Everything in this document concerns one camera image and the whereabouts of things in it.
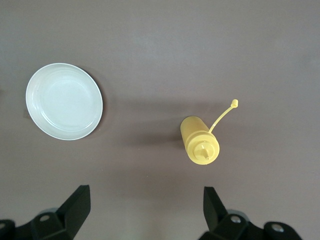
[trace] plastic bottle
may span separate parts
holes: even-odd
[[[220,146],[212,131],[229,111],[237,107],[238,100],[234,99],[231,106],[218,117],[210,129],[197,116],[189,116],[182,121],[180,126],[182,140],[189,158],[194,163],[207,165],[216,160],[220,152]]]

